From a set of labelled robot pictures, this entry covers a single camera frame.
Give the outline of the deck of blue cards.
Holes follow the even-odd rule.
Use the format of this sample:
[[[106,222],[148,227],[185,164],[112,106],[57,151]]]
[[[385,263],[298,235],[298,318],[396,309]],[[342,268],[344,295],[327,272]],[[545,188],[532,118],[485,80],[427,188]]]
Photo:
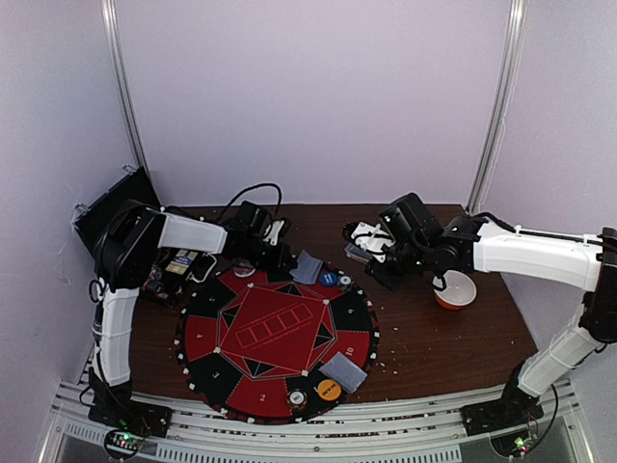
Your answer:
[[[347,258],[361,263],[367,263],[372,259],[372,256],[368,252],[352,243],[346,245],[344,252]]]

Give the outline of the blue small blind button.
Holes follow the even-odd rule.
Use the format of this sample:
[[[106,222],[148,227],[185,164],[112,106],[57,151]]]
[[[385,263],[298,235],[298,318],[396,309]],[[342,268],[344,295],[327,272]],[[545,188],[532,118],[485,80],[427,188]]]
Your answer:
[[[336,286],[338,282],[338,276],[335,272],[323,272],[318,278],[319,283],[325,287]]]

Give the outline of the small pile of dealt cards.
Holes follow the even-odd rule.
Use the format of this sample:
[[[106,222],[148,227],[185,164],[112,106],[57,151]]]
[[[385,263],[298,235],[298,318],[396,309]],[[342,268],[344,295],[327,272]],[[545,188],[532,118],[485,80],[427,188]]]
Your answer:
[[[346,393],[355,392],[367,378],[367,373],[347,356],[337,352],[319,371],[336,381]]]

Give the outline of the red poker chip stack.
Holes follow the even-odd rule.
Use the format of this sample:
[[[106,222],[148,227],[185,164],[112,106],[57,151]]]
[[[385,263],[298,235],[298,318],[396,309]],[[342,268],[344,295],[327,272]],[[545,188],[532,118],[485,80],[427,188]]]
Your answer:
[[[308,394],[300,389],[293,390],[287,395],[287,404],[293,411],[304,410],[308,404]]]

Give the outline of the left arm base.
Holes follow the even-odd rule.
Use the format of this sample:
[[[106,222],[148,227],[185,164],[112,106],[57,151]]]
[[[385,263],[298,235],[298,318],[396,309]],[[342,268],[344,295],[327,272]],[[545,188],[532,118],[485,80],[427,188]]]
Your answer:
[[[127,406],[120,406],[96,399],[88,418],[132,434],[165,438],[172,414],[171,408],[161,405],[130,400]]]

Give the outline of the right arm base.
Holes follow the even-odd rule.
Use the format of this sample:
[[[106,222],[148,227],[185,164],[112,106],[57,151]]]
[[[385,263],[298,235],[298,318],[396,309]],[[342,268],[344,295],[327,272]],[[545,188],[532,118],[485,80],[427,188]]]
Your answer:
[[[467,435],[475,436],[522,425],[529,418],[541,419],[545,413],[537,399],[500,398],[466,405],[461,415]]]

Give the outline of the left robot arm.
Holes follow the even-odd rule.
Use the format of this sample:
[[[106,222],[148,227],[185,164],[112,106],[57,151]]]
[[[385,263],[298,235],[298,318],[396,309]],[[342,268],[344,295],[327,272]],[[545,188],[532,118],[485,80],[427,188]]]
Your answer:
[[[196,219],[133,200],[106,226],[94,247],[97,304],[93,322],[94,378],[91,387],[102,414],[118,428],[139,418],[131,400],[129,345],[134,307],[141,286],[162,248],[185,249],[243,259],[266,271],[297,266],[282,242],[286,219],[269,217],[265,208],[244,202],[228,220]]]

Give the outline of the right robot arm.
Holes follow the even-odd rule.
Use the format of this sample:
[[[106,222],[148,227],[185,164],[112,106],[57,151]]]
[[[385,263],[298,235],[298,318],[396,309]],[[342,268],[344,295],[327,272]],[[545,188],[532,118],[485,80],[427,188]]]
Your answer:
[[[512,372],[494,415],[516,424],[553,383],[593,351],[616,341],[616,231],[564,234],[511,226],[490,212],[463,214],[442,226],[409,193],[383,209],[380,224],[358,224],[350,241],[367,252],[365,271],[396,290],[409,274],[432,273],[444,291],[449,271],[506,273],[583,290],[577,318],[546,349]]]

